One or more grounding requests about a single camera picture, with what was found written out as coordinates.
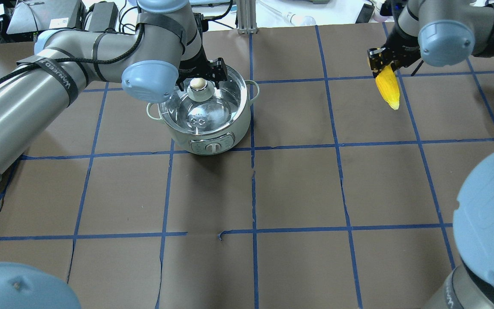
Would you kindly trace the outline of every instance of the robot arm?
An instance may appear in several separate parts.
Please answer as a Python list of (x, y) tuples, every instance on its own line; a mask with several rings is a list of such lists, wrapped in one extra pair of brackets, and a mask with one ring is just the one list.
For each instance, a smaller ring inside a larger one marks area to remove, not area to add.
[(161, 103), (186, 78), (227, 80), (222, 58), (207, 61), (188, 0), (139, 0), (139, 7), (135, 35), (46, 31), (36, 55), (0, 81), (0, 180), (89, 82), (120, 82), (131, 96)]
[(443, 67), (468, 58), (494, 56), (494, 4), (468, 0), (410, 0), (381, 48), (368, 50), (373, 76), (386, 66), (408, 67), (423, 58)]

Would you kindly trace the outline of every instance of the yellow corn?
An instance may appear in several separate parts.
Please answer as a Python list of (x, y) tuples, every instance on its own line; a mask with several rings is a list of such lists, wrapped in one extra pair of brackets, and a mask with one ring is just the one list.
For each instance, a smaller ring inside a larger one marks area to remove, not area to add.
[(380, 95), (396, 111), (400, 108), (400, 86), (392, 67), (386, 66), (375, 79)]

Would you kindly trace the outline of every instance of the white handle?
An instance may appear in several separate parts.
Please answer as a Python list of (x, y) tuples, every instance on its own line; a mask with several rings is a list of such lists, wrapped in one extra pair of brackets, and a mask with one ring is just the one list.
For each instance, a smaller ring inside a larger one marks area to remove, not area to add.
[(249, 99), (249, 105), (253, 105), (253, 103), (255, 103), (255, 101), (257, 100), (257, 98), (259, 98), (260, 86), (259, 86), (259, 84), (257, 84), (257, 82), (255, 82), (254, 80), (250, 80), (250, 79), (245, 80), (245, 84), (246, 85), (253, 85), (256, 88), (256, 96), (254, 96), (252, 99)]
[(154, 116), (152, 116), (150, 114), (150, 108), (151, 106), (153, 106), (155, 103), (148, 103), (148, 105), (146, 106), (146, 113), (148, 115), (148, 117), (150, 117), (151, 119), (155, 120), (155, 121), (163, 121), (163, 117), (161, 117), (161, 113), (159, 112), (159, 107), (157, 108), (157, 113), (159, 114), (159, 118), (156, 118)]

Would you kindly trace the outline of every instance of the white label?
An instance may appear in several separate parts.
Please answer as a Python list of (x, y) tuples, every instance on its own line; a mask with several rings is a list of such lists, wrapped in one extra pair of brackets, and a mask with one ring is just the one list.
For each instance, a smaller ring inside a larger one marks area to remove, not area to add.
[(49, 24), (50, 29), (55, 29), (55, 28), (65, 28), (68, 26), (68, 20), (70, 18), (55, 18), (51, 19), (51, 23)]

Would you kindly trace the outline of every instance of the silver pot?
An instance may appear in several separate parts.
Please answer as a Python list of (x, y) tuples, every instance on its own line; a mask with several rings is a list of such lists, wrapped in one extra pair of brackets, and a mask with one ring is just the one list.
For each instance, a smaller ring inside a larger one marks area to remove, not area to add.
[[(225, 152), (241, 141), (251, 123), (251, 105), (259, 96), (259, 86), (252, 80), (245, 80), (233, 68), (228, 68), (228, 80), (220, 82), (220, 89), (202, 102), (192, 100), (187, 90), (175, 88), (173, 96), (159, 104), (159, 118), (147, 114), (151, 119), (164, 121), (175, 143), (197, 155), (214, 155)], [(192, 79), (186, 79), (185, 85)], [(247, 85), (257, 89), (254, 98), (249, 99)]]

